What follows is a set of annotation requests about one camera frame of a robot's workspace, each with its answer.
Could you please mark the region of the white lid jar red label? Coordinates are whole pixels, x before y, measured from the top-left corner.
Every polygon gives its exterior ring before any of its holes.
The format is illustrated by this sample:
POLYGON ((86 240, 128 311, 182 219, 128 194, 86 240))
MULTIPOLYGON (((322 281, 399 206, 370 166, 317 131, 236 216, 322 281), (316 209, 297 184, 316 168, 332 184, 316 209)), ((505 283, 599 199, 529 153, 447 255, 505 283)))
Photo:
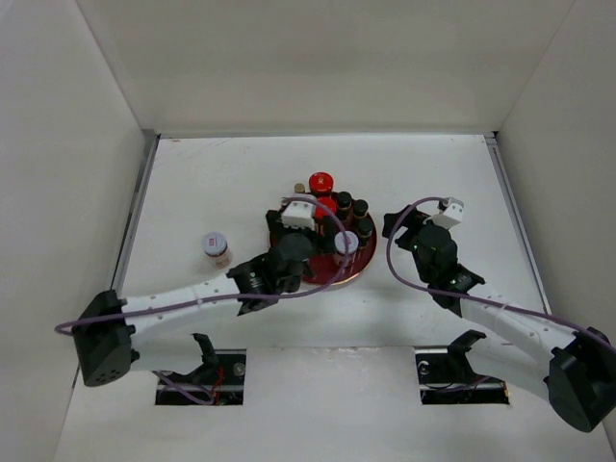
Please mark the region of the white lid jar red label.
POLYGON ((359 239, 352 231, 338 232, 334 238, 334 263, 341 268, 349 268, 359 249, 359 239))

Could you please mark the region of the red lid sauce jar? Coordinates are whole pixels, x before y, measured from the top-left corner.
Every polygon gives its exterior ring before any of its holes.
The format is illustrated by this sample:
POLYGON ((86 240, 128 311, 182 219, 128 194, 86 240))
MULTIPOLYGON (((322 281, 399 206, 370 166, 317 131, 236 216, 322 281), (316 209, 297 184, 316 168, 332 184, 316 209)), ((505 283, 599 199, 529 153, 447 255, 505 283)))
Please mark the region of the red lid sauce jar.
POLYGON ((313 173, 308 180, 310 193, 316 197, 329 196, 333 192, 334 178, 325 171, 313 173))
POLYGON ((322 225, 323 220, 330 217, 330 213, 337 213, 337 204, 330 196, 319 196, 317 202, 319 206, 316 207, 314 220, 317 225, 322 225))

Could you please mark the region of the black cap spice bottle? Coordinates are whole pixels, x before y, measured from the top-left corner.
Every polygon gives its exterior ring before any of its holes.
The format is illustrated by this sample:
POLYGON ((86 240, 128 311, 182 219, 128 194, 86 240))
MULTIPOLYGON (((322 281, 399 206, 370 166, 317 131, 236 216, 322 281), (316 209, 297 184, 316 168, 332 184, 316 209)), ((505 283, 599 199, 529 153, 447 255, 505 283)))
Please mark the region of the black cap spice bottle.
POLYGON ((338 192, 336 195, 336 216, 346 220, 352 206, 352 196, 349 192, 338 192))
POLYGON ((355 233, 359 240, 359 245, 365 247, 371 238, 373 223, 369 218, 361 218, 355 224, 355 233))
POLYGON ((365 218, 369 211, 369 204, 364 199, 356 199, 352 203, 352 219, 357 222, 365 218))

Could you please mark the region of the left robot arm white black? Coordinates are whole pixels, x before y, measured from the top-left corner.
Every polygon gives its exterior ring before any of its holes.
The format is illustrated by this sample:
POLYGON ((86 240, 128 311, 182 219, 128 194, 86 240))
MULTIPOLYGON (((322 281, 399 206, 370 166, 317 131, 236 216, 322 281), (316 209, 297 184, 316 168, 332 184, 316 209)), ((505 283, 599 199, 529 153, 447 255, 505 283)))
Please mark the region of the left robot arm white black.
POLYGON ((122 298, 113 289, 97 294, 77 321, 60 327, 73 339, 84 384, 100 387, 136 370, 173 371, 174 360, 146 362, 147 343, 194 322, 243 316, 308 296, 300 286, 312 271, 310 259, 333 245, 335 232, 346 230, 330 210, 321 219, 323 232, 313 212, 299 224, 289 222, 310 206, 304 200, 285 206, 274 222, 274 245, 213 279, 155 295, 122 298))

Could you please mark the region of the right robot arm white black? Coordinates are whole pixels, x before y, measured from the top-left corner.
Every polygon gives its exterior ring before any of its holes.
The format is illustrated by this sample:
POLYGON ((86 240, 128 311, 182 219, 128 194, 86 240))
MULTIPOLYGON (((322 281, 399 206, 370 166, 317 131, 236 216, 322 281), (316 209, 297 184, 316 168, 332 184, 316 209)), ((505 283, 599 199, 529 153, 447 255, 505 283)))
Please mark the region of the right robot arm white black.
POLYGON ((420 277, 413 289, 477 326, 449 345, 449 374, 514 384, 548 402, 572 428, 593 431, 615 409, 614 345, 593 327, 515 306, 466 269, 450 233, 464 205, 453 197, 434 201, 432 216, 415 204, 385 215, 382 236, 412 254, 420 277))

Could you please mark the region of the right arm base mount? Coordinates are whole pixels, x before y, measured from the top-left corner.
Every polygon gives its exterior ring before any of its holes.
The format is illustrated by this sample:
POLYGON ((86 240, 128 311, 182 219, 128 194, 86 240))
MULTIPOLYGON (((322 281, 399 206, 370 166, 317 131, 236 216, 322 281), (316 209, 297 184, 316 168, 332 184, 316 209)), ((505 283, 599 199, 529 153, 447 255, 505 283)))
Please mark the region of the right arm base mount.
POLYGON ((484 333, 469 330, 447 346, 415 350, 423 405, 509 404, 505 382, 477 374, 467 359, 467 353, 485 337, 484 333))

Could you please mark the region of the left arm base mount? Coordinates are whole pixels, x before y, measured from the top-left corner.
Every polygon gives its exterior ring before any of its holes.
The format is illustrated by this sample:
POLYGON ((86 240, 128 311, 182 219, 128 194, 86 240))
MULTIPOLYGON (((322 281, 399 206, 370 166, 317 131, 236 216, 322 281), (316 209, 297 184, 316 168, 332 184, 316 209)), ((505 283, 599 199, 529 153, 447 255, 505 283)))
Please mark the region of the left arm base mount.
POLYGON ((161 372, 154 403, 159 406, 239 406, 244 404, 247 352, 215 349, 205 334, 193 334, 199 363, 186 373, 161 372))

